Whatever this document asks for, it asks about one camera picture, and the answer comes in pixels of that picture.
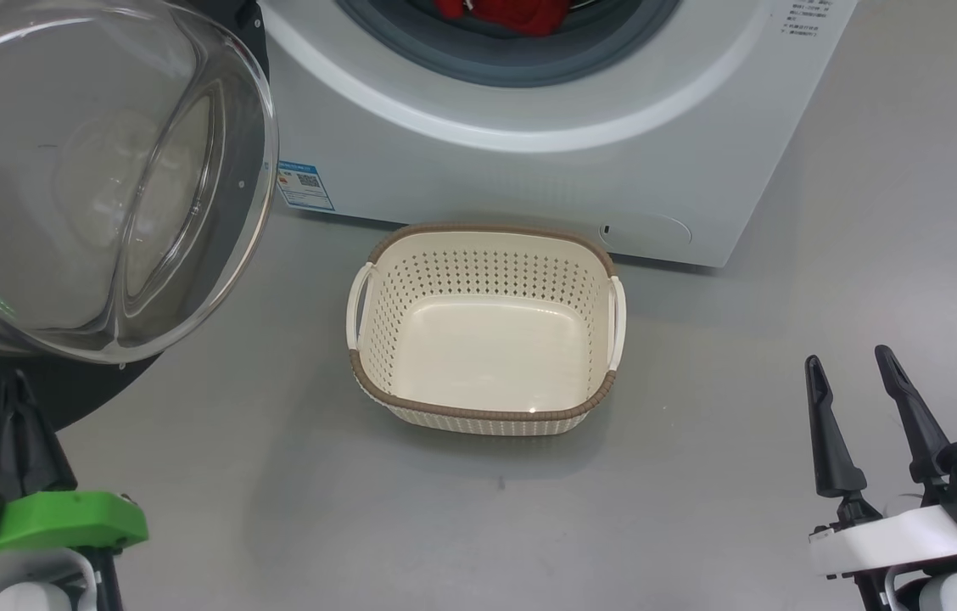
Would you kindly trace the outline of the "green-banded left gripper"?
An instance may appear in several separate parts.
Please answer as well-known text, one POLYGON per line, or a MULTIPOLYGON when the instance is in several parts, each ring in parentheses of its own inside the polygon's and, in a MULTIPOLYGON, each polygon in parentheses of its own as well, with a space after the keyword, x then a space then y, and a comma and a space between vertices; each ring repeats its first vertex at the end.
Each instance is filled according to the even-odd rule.
POLYGON ((0 494, 10 502, 0 518, 0 553, 123 550, 148 541, 148 520, 136 503, 108 491, 75 489, 74 471, 27 376, 10 372, 0 395, 0 494))

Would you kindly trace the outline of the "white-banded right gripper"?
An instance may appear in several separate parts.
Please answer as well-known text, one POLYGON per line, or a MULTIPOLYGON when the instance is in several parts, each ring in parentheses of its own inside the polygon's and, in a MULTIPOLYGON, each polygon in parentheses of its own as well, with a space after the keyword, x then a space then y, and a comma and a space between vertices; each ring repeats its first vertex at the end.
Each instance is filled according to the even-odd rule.
MULTIPOLYGON (((883 387, 896 402, 910 452, 913 482, 929 485, 943 479, 937 455, 950 445, 947 435, 910 382, 889 345, 876 345, 875 358, 883 387)), ((867 485, 856 468, 836 421, 824 365, 818 356, 805 360, 816 494, 842 498, 837 519, 827 529, 809 535, 809 565, 817 575, 855 574, 891 566, 916 565, 957 557, 957 523, 940 506, 918 507, 893 517, 843 525, 850 499, 867 485)))

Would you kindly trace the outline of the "washing machine glass door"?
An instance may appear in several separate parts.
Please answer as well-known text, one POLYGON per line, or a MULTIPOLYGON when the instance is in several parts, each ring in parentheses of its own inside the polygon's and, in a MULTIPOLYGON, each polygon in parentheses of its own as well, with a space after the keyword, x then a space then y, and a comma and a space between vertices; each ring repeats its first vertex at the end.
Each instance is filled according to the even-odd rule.
POLYGON ((0 0, 0 405, 62 429, 221 305, 278 162, 259 0, 0 0))

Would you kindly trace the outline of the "red and white garment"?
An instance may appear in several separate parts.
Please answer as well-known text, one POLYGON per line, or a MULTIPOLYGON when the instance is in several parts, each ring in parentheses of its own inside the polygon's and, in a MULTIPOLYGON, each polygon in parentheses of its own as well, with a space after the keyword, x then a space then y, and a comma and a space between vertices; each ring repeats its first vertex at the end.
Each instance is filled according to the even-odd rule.
POLYGON ((475 17, 526 37, 555 34, 570 13, 572 0, 433 0, 447 19, 475 17))

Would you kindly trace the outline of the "cream perforated laundry basket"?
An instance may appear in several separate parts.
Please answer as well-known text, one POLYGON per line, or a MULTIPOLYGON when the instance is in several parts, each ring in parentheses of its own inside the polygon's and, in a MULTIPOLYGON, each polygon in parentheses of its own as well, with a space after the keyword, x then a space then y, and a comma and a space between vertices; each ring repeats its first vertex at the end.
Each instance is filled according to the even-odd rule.
POLYGON ((410 225, 354 277, 355 381, 410 424, 462 434, 563 434, 610 394, 627 334, 610 255, 551 229, 410 225))

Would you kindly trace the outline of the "white front-load washing machine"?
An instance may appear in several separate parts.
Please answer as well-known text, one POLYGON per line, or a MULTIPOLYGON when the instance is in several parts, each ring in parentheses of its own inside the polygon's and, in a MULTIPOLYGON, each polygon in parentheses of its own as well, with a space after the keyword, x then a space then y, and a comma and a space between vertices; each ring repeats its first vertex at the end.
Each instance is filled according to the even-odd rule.
POLYGON ((432 72, 338 0, 259 3, 280 160, 315 166, 335 208, 313 212, 557 227, 721 267, 859 0, 817 37, 782 34, 785 0, 681 0, 627 59, 536 88, 432 72))

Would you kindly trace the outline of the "blue energy label sticker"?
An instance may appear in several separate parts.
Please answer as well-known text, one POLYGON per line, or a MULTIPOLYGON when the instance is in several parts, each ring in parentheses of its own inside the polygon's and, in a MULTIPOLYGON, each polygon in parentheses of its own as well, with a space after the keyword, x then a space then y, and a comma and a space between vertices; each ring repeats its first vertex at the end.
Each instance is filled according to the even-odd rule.
POLYGON ((335 211, 319 171, 311 164, 278 162, 277 185, 287 206, 312 211, 335 211))

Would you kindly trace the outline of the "small printed text label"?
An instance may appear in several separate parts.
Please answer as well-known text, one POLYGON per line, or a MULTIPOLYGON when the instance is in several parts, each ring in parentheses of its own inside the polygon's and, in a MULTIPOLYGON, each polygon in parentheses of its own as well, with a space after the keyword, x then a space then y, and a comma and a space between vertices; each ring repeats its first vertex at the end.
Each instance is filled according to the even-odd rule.
POLYGON ((785 0, 782 34, 817 37, 826 27, 834 0, 785 0))

